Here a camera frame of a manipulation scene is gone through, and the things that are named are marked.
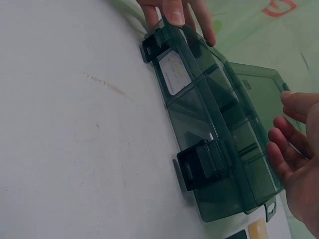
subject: plastic storage box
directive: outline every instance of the plastic storage box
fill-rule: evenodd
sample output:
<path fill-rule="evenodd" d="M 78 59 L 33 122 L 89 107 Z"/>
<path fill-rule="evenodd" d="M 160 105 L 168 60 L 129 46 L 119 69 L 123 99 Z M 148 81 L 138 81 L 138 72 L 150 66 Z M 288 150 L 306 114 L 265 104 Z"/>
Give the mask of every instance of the plastic storage box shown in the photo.
<path fill-rule="evenodd" d="M 268 221 L 282 190 L 266 152 L 267 130 L 288 90 L 277 71 L 229 63 L 191 28 L 165 19 L 141 52 L 155 69 L 181 150 L 178 163 L 203 220 L 265 205 Z"/>

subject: hand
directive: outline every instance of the hand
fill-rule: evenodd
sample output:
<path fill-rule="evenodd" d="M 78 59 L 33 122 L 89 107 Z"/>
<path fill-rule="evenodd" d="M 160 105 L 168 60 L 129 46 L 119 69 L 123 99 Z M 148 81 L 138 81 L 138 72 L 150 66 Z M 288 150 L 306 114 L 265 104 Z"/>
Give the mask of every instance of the hand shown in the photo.
<path fill-rule="evenodd" d="M 203 31 L 204 38 L 211 45 L 216 44 L 213 22 L 204 0 L 137 0 L 141 6 L 149 28 L 159 21 L 156 7 L 167 20 L 177 26 L 187 24 L 196 30 L 194 19 L 190 14 L 188 3 L 191 5 L 199 25 Z"/>
<path fill-rule="evenodd" d="M 290 211 L 319 238 L 319 94 L 284 92 L 282 102 L 286 115 L 306 124 L 307 135 L 284 117 L 275 118 L 269 161 L 286 189 Z"/>

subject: clear green lid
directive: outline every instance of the clear green lid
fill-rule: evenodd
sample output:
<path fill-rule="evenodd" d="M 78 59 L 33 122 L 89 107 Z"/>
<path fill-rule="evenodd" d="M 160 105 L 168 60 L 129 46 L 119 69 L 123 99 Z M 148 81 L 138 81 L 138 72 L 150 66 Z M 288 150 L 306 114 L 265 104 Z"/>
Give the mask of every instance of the clear green lid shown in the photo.
<path fill-rule="evenodd" d="M 279 74 L 229 63 L 189 27 L 165 19 L 141 50 L 155 69 L 181 150 L 180 169 L 203 220 L 273 202 L 282 186 L 267 161 L 266 131 L 282 114 L 287 86 Z"/>

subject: white surface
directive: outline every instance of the white surface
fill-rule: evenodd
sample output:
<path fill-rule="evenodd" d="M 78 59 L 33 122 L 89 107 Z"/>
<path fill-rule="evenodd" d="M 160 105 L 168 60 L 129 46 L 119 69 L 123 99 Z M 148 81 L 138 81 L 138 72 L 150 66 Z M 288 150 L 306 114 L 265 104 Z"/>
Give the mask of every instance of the white surface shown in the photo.
<path fill-rule="evenodd" d="M 200 220 L 141 39 L 106 1 L 2 0 L 0 31 L 1 239 L 219 239 L 263 217 Z M 290 238 L 281 204 L 269 226 Z"/>

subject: black latch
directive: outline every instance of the black latch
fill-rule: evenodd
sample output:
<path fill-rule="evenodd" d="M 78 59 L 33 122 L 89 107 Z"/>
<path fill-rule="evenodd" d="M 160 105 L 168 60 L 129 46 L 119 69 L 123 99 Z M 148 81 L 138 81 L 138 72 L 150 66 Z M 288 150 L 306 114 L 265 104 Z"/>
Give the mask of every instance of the black latch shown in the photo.
<path fill-rule="evenodd" d="M 270 219 L 276 214 L 277 211 L 277 201 L 276 197 L 271 198 L 265 203 L 265 212 L 266 212 L 266 222 L 269 222 Z"/>
<path fill-rule="evenodd" d="M 218 140 L 201 140 L 180 152 L 177 159 L 188 191 L 216 182 L 226 171 Z"/>
<path fill-rule="evenodd" d="M 163 43 L 159 46 L 155 37 L 156 33 L 157 32 L 155 31 L 154 34 L 150 35 L 142 43 L 142 55 L 146 63 L 150 63 L 169 49 L 169 45 L 167 43 Z"/>

